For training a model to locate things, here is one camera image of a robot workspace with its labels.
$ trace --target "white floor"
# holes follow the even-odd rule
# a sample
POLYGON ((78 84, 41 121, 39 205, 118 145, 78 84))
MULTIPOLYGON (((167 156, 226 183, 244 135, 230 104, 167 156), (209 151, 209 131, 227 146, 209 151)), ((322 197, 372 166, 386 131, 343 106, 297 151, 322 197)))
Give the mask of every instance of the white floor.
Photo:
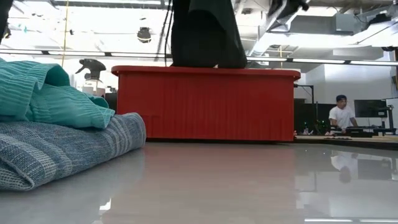
POLYGON ((148 143, 31 192, 0 192, 0 223, 398 223, 395 158, 323 145, 148 143), (331 157, 348 167, 345 181, 331 157))

